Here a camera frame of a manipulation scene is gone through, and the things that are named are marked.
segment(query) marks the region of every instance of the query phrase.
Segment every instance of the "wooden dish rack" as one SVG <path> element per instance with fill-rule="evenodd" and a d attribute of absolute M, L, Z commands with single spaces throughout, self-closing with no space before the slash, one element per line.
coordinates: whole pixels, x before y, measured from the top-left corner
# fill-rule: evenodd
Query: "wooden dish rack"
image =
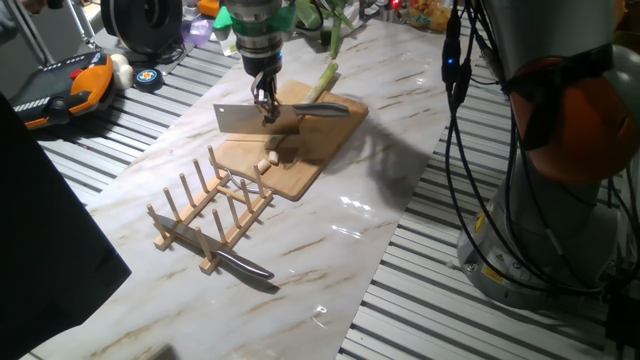
<path fill-rule="evenodd" d="M 225 188 L 224 186 L 229 182 L 231 175 L 219 168 L 211 145 L 209 145 L 207 149 L 209 150 L 209 162 L 211 163 L 211 166 L 213 166 L 215 177 L 207 183 L 205 181 L 204 175 L 202 174 L 202 169 L 200 168 L 198 160 L 193 159 L 193 165 L 196 168 L 196 173 L 198 174 L 198 179 L 200 180 L 200 185 L 202 186 L 202 190 L 198 193 L 198 195 L 196 195 L 195 197 L 192 196 L 184 173 L 180 174 L 180 181 L 182 182 L 182 186 L 184 187 L 189 205 L 187 205 L 181 212 L 178 212 L 169 189 L 165 187 L 163 191 L 165 196 L 167 197 L 167 202 L 171 207 L 171 211 L 173 212 L 173 216 L 176 222 L 186 226 L 188 226 L 191 221 L 193 221 L 193 219 L 195 219 L 196 216 L 198 216 L 198 214 L 202 212 L 202 210 L 211 200 L 213 200 L 213 198 L 216 197 L 216 195 L 218 195 L 219 193 L 226 195 L 227 202 L 229 204 L 229 210 L 231 211 L 231 216 L 233 217 L 234 223 L 231 229 L 229 229 L 225 233 L 224 228 L 222 227 L 222 223 L 220 222 L 218 211 L 216 209 L 213 209 L 212 213 L 213 218 L 216 221 L 216 226 L 218 227 L 218 232 L 220 235 L 219 241 L 222 244 L 226 245 L 229 249 L 232 249 L 238 243 L 240 238 L 251 227 L 251 225 L 258 219 L 262 211 L 264 211 L 267 205 L 269 205 L 271 200 L 273 200 L 273 192 L 269 189 L 265 189 L 265 187 L 263 186 L 260 171 L 258 171 L 257 165 L 254 166 L 256 185 L 258 186 L 258 196 L 256 196 L 255 199 L 251 200 L 251 197 L 249 196 L 249 190 L 247 189 L 247 184 L 244 179 L 240 180 L 243 195 L 237 194 L 232 190 Z M 238 201 L 244 204 L 244 206 L 246 207 L 246 210 L 242 213 L 242 215 L 240 215 L 240 217 L 238 217 L 238 213 L 236 212 L 234 201 Z M 176 235 L 164 231 L 160 219 L 158 219 L 158 216 L 156 215 L 156 212 L 151 204 L 147 205 L 147 211 L 153 218 L 155 227 L 160 232 L 160 236 L 158 236 L 153 241 L 153 243 L 156 248 L 161 251 L 165 251 L 169 247 L 169 245 L 171 245 L 171 243 L 176 239 Z M 210 275 L 220 263 L 220 259 L 209 249 L 208 243 L 205 241 L 204 237 L 201 236 L 202 233 L 200 228 L 198 227 L 195 230 L 198 233 L 200 247 L 205 254 L 204 259 L 200 263 L 200 270 L 202 270 L 203 273 Z"/>

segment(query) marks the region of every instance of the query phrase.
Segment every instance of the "metal slatted floor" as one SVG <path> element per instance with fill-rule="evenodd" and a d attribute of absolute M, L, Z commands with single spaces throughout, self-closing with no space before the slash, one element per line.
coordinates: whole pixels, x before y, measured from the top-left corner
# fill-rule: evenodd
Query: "metal slatted floor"
<path fill-rule="evenodd" d="M 220 44 L 194 48 L 153 94 L 118 92 L 106 111 L 34 132 L 80 201 L 87 205 L 206 93 L 240 57 Z"/>
<path fill-rule="evenodd" d="M 474 77 L 493 81 L 477 65 Z M 472 83 L 459 116 L 465 154 L 488 201 L 505 177 L 509 104 L 497 86 Z M 447 130 L 416 187 L 336 359 L 601 359 L 606 306 L 539 312 L 491 301 L 460 271 L 461 231 L 446 181 Z M 456 193 L 467 218 L 480 207 L 452 148 Z M 615 180 L 620 188 L 621 178 Z M 599 201 L 606 201 L 603 187 Z"/>

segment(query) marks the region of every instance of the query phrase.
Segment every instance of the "marble countertop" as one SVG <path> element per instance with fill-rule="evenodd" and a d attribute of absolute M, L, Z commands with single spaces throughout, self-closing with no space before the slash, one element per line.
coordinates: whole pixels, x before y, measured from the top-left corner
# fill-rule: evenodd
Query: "marble countertop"
<path fill-rule="evenodd" d="M 369 115 L 298 202 L 278 196 L 235 247 L 275 273 L 271 284 L 225 267 L 200 272 L 201 257 L 174 243 L 165 252 L 146 215 L 171 216 L 168 187 L 187 205 L 178 174 L 196 193 L 198 158 L 213 177 L 207 145 L 226 137 L 213 103 L 250 99 L 251 78 L 231 69 L 89 207 L 132 270 L 83 325 L 34 352 L 51 359 L 147 359 L 169 347 L 179 359 L 333 359 L 400 216 L 448 120 L 440 53 L 444 36 L 372 21 L 347 37 L 332 92 Z M 285 44 L 280 83 L 314 84 L 330 61 L 304 39 Z M 232 224 L 226 200 L 192 222 L 217 235 L 211 210 Z"/>

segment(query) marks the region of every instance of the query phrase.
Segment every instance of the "cleaver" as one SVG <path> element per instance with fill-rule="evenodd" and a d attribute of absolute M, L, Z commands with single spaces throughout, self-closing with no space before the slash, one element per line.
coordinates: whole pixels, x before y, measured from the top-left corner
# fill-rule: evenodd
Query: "cleaver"
<path fill-rule="evenodd" d="M 256 105 L 213 105 L 218 128 L 223 133 L 289 135 L 300 133 L 300 117 L 349 117 L 349 107 L 334 103 L 278 105 L 280 116 L 273 124 L 264 123 Z"/>

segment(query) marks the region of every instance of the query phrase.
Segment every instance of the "round black object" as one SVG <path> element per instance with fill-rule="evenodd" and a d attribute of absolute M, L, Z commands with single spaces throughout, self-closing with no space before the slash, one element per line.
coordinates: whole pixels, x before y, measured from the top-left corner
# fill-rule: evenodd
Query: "round black object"
<path fill-rule="evenodd" d="M 71 120 L 69 109 L 62 98 L 53 98 L 49 101 L 48 111 L 51 124 L 66 124 Z"/>
<path fill-rule="evenodd" d="M 142 70 L 133 79 L 136 89 L 151 93 L 160 89 L 164 85 L 162 73 L 156 69 Z"/>
<path fill-rule="evenodd" d="M 181 0 L 104 0 L 100 13 L 107 33 L 138 54 L 158 55 L 180 36 Z"/>
<path fill-rule="evenodd" d="M 264 58 L 242 56 L 242 65 L 244 65 L 244 71 L 253 77 L 258 76 L 262 71 L 267 77 L 274 76 L 282 69 L 282 53 Z"/>

